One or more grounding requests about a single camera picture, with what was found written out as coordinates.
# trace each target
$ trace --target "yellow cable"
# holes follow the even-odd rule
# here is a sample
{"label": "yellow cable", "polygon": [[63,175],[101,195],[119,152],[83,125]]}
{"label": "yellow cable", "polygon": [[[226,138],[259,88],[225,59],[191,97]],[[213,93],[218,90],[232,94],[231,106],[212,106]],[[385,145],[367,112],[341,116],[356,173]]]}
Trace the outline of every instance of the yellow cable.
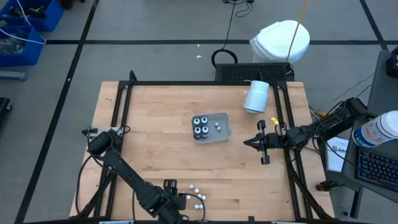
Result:
{"label": "yellow cable", "polygon": [[308,0],[305,0],[303,10],[301,11],[300,19],[298,20],[296,30],[294,31],[292,43],[290,44],[290,47],[289,47],[289,52],[288,52],[288,54],[287,54],[286,62],[289,62],[290,51],[292,50],[293,42],[294,42],[294,39],[296,38],[297,30],[299,29],[299,26],[300,26],[300,24],[301,24],[301,21],[303,20],[304,13],[305,13],[305,10],[306,10],[306,8],[307,8],[307,3],[308,3]]}

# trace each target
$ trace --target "wooden table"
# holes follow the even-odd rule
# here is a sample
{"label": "wooden table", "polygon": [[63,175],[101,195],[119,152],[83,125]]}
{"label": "wooden table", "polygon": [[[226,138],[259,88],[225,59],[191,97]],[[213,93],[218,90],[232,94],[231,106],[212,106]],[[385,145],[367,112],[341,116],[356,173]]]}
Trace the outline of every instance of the wooden table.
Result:
{"label": "wooden table", "polygon": [[[93,120],[94,127],[111,123],[117,82],[104,82]],[[303,83],[288,83],[289,96],[297,126],[311,123]],[[145,180],[162,186],[164,179],[177,179],[178,191],[193,193],[194,184],[206,195],[207,220],[294,220],[293,207],[282,150],[269,150],[271,164],[261,165],[261,153],[242,142],[258,132],[256,123],[267,122],[266,132],[274,132],[272,117],[277,118],[273,89],[268,94],[266,113],[248,114],[243,110],[244,91],[249,86],[133,86],[122,157]],[[285,102],[284,119],[287,120]],[[119,121],[123,103],[119,110]],[[228,142],[197,145],[193,141],[191,117],[196,114],[226,112],[232,135]],[[304,149],[302,160],[308,189],[325,211],[334,217],[328,192],[315,185],[325,180],[320,156]],[[98,187],[101,168],[89,161],[80,184],[80,208]],[[300,211],[305,216],[302,194],[297,188]],[[104,214],[105,203],[101,214]],[[116,187],[112,219],[132,219],[132,189],[120,178]],[[202,210],[195,210],[196,199],[187,202],[182,214],[198,220]],[[72,206],[71,215],[76,214]],[[138,220],[152,219],[136,201]]]}

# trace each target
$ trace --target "white cup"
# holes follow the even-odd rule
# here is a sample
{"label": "white cup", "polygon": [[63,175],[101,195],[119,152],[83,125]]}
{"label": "white cup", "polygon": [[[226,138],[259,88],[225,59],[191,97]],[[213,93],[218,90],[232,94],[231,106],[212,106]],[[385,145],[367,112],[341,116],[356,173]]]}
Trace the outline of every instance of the white cup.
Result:
{"label": "white cup", "polygon": [[266,111],[268,100],[269,84],[262,81],[252,81],[250,90],[245,91],[243,108],[248,113],[264,113]]}

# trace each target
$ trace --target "gray plastic tray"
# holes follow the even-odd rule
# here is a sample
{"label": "gray plastic tray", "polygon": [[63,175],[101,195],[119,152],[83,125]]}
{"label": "gray plastic tray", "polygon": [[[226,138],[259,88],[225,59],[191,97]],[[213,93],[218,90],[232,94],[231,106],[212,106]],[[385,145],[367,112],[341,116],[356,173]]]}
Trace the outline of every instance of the gray plastic tray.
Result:
{"label": "gray plastic tray", "polygon": [[[193,120],[195,118],[201,119],[202,117],[207,117],[206,126],[209,129],[209,133],[207,138],[196,139],[193,135],[193,130],[195,129]],[[215,126],[216,122],[218,122],[219,126],[221,126],[221,131],[217,131]],[[192,123],[192,137],[197,144],[209,144],[209,143],[228,141],[229,137],[232,134],[231,124],[229,123],[229,117],[227,113],[197,115],[192,117],[191,123]]]}

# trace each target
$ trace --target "small white bottle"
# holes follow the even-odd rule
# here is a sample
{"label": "small white bottle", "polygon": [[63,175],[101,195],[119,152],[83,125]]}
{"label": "small white bottle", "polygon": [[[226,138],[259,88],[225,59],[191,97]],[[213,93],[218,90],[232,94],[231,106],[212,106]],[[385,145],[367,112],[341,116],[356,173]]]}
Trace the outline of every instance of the small white bottle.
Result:
{"label": "small white bottle", "polygon": [[209,133],[209,128],[207,128],[206,126],[201,129],[202,138],[207,138],[208,133]]}
{"label": "small white bottle", "polygon": [[199,118],[195,118],[195,119],[193,120],[193,125],[194,125],[195,127],[199,126],[199,125],[200,125],[200,119],[199,119]]}
{"label": "small white bottle", "polygon": [[207,125],[207,117],[202,117],[201,118],[201,125],[206,126]]}
{"label": "small white bottle", "polygon": [[351,137],[355,144],[372,148],[398,139],[398,111],[390,111],[356,128]]}
{"label": "small white bottle", "polygon": [[194,137],[196,138],[196,139],[200,139],[200,136],[201,136],[201,129],[199,128],[199,127],[195,127],[195,129],[193,130],[193,132],[194,132]]}

